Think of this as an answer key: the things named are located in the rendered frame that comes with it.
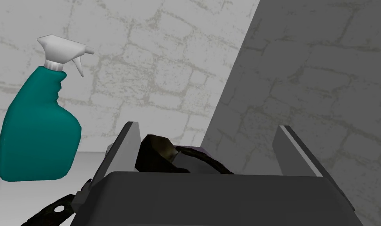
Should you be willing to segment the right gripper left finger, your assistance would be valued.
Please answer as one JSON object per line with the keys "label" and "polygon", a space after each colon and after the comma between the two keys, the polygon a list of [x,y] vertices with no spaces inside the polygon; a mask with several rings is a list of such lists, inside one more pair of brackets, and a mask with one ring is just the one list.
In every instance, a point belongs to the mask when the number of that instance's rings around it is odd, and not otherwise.
{"label": "right gripper left finger", "polygon": [[134,171],[141,144],[138,122],[127,122],[96,171],[91,187],[114,171]]}

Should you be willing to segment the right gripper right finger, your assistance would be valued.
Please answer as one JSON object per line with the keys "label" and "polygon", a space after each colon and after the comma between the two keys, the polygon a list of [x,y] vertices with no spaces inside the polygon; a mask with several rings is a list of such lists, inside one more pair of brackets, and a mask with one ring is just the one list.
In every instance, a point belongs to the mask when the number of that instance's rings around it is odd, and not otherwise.
{"label": "right gripper right finger", "polygon": [[272,148],[283,175],[323,176],[285,126],[278,126],[272,142]]}

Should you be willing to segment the teal spray bottle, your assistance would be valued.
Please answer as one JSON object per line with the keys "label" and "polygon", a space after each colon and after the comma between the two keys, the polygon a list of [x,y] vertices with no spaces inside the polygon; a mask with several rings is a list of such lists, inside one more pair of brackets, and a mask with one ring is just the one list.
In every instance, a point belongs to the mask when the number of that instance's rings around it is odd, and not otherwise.
{"label": "teal spray bottle", "polygon": [[64,64],[94,54],[84,44],[47,35],[37,39],[45,53],[9,105],[0,133],[0,178],[7,182],[57,180],[68,174],[81,139],[76,117],[59,106]]}

